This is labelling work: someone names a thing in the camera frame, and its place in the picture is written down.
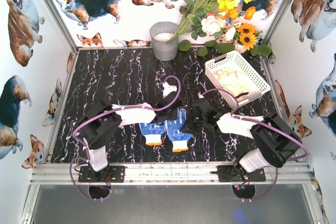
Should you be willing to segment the blue dotted glove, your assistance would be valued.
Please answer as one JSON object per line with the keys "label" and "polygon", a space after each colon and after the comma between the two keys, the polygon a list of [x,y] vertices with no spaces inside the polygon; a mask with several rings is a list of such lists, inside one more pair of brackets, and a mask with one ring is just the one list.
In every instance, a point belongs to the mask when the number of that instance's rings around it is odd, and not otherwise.
{"label": "blue dotted glove", "polygon": [[145,137],[145,144],[148,146],[161,145],[161,136],[165,132],[164,122],[160,123],[140,123],[140,131]]}
{"label": "blue dotted glove", "polygon": [[186,122],[186,110],[177,109],[176,120],[165,121],[165,127],[169,140],[173,144],[173,153],[179,153],[188,150],[187,143],[193,137],[192,134],[183,133],[182,126]]}

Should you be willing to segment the cream rubber glove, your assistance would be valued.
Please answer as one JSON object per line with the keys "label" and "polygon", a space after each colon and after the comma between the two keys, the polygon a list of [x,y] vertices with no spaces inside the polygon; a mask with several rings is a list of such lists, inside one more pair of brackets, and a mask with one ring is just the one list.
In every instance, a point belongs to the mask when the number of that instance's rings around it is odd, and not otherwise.
{"label": "cream rubber glove", "polygon": [[244,101],[249,94],[246,75],[232,68],[221,68],[214,72],[221,86],[231,93],[238,102]]}

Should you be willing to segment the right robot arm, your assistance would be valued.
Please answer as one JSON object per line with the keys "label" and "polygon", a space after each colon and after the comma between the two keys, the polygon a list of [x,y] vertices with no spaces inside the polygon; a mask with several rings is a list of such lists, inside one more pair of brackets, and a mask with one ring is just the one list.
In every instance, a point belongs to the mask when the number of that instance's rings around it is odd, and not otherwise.
{"label": "right robot arm", "polygon": [[236,161],[235,166],[243,173],[269,166],[281,168],[287,161],[293,160],[299,148],[303,148],[301,139],[277,113],[271,112],[267,116],[222,113],[213,109],[204,98],[192,104],[181,131],[195,135],[202,128],[241,135],[255,141],[256,148]]}

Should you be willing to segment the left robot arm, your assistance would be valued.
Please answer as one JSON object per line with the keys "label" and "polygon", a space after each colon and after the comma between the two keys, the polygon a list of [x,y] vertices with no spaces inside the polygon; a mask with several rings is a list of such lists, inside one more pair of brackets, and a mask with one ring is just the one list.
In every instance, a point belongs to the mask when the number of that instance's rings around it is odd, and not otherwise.
{"label": "left robot arm", "polygon": [[176,110],[181,105],[181,99],[168,97],[137,105],[115,105],[102,100],[77,122],[72,136],[83,144],[88,163],[99,172],[108,166],[106,146],[117,129],[139,124],[146,143],[158,145],[165,130],[164,122],[175,120]]}

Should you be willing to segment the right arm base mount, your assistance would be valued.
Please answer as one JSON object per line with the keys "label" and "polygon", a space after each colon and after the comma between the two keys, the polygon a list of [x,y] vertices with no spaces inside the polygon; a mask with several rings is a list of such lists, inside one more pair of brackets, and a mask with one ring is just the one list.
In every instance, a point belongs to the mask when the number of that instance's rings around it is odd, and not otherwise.
{"label": "right arm base mount", "polygon": [[266,176],[263,169],[257,169],[251,173],[246,172],[242,168],[233,165],[218,165],[216,171],[211,174],[218,176],[220,182],[265,182]]}

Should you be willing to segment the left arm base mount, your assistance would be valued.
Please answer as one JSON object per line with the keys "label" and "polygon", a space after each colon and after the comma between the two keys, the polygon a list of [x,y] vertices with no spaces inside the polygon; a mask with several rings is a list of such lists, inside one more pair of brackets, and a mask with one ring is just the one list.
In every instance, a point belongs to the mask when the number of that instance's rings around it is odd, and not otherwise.
{"label": "left arm base mount", "polygon": [[125,177],[125,166],[107,166],[96,172],[93,168],[83,166],[80,168],[78,182],[80,183],[122,183]]}

